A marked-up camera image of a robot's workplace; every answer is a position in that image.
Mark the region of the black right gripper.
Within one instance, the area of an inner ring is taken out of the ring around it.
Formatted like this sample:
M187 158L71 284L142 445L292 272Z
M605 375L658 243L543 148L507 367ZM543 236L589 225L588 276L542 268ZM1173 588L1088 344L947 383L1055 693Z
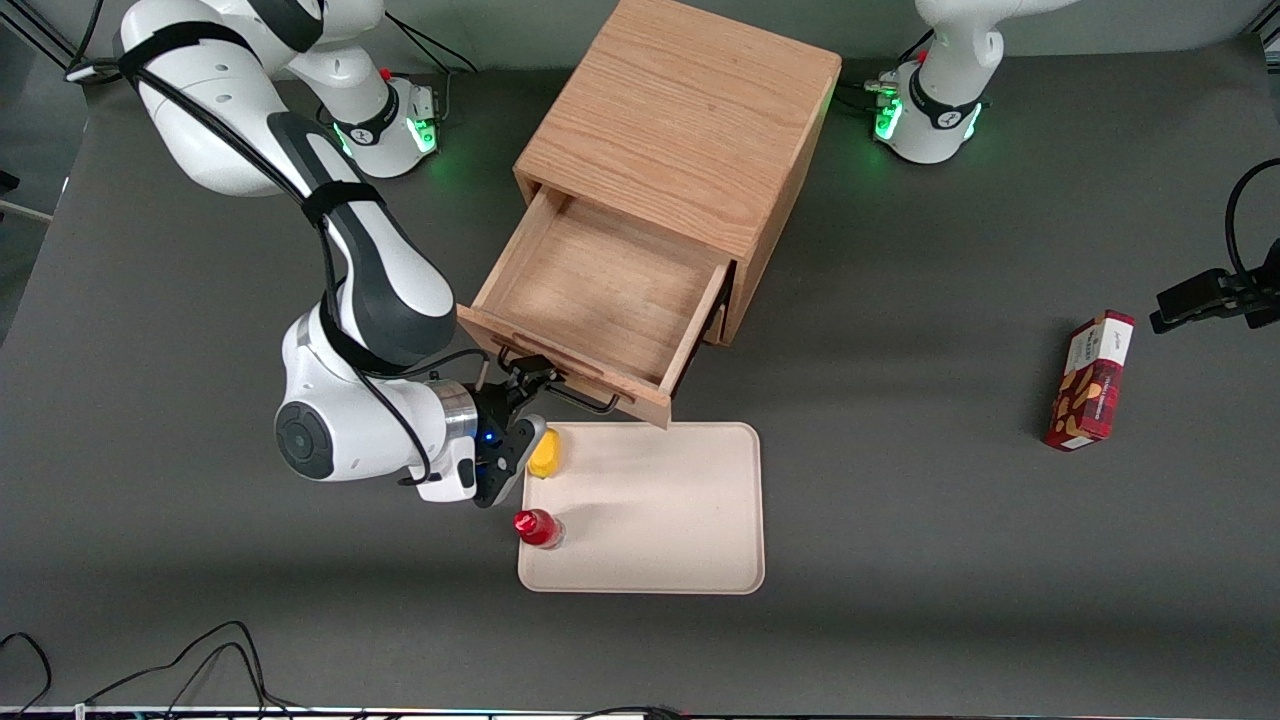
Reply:
M512 354L500 354L497 360L506 374L504 383L486 382L470 388L477 410L477 442L485 447L499 447L527 398L559 379L553 364L529 364L531 357Z

